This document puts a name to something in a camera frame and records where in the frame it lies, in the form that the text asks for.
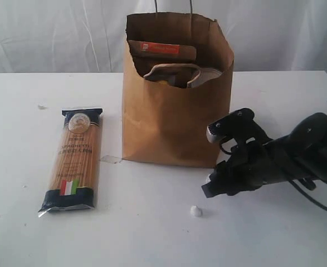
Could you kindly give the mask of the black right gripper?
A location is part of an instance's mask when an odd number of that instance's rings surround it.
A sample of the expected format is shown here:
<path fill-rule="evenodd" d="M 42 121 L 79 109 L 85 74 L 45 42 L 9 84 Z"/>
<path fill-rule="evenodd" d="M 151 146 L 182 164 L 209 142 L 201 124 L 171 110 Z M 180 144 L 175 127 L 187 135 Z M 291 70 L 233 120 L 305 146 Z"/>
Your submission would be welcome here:
<path fill-rule="evenodd" d="M 238 163 L 232 155 L 227 161 L 220 162 L 208 177 L 211 182 L 201 186 L 206 198 L 222 194 L 233 196 L 240 192 L 255 191 L 264 185 L 287 181 L 267 150 L 253 144 L 248 146 L 246 161 Z"/>

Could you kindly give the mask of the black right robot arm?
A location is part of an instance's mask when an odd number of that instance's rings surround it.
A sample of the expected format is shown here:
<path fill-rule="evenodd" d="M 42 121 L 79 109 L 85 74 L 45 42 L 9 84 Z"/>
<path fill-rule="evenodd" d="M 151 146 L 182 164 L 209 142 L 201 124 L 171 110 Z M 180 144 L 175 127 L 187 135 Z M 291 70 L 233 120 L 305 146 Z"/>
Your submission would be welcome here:
<path fill-rule="evenodd" d="M 202 186 L 207 198 L 233 196 L 264 185 L 299 181 L 314 190 L 315 181 L 327 184 L 327 115 L 317 112 L 301 121 L 290 134 L 272 139 L 254 121 L 249 108 L 235 110 L 207 127 L 207 139 L 220 147 L 234 140 L 229 156 L 218 163 Z"/>

